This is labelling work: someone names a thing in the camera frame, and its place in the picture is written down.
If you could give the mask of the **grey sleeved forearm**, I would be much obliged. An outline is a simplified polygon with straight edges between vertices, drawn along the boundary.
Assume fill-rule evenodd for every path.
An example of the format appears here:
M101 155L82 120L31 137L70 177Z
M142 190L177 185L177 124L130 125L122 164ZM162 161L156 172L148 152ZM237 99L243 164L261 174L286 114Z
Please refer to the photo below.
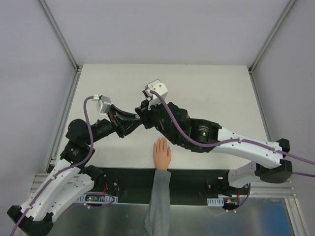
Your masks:
M145 236L167 236L170 229L171 173L155 170L151 199L145 217Z

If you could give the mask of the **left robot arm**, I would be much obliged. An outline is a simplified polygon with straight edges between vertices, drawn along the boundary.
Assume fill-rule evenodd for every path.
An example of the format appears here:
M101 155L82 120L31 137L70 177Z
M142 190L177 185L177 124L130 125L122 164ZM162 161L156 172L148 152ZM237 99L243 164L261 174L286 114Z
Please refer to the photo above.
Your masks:
M122 194L120 180L94 166L87 165L95 152L95 142L116 133L124 138L142 125L139 109L129 113L107 105L104 119L90 124L88 119L75 119L68 125L68 143L48 177L36 192L19 206L11 206L7 215L17 229L29 236L46 236L58 217L86 193L102 196L109 205Z

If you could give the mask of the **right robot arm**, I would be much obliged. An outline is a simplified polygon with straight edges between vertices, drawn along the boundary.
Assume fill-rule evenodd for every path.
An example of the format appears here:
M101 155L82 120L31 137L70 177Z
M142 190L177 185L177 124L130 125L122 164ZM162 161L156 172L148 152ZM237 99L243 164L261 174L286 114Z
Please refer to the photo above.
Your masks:
M233 194L238 188L258 180L280 184L293 174L292 163L285 159L289 140L263 142L232 132L218 123L190 118L187 110L172 102L167 106L149 106L143 101L135 108L146 129L155 128L170 143L197 153L224 153L249 160L249 163L229 170L221 183L222 190Z

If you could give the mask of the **mannequin hand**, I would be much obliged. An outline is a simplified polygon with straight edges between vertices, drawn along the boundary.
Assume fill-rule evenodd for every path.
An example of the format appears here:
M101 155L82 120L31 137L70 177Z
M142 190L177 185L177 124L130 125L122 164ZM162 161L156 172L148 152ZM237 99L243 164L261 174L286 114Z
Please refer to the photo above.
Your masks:
M157 170L166 171L172 158L171 148L165 138L159 138L153 146L153 159Z

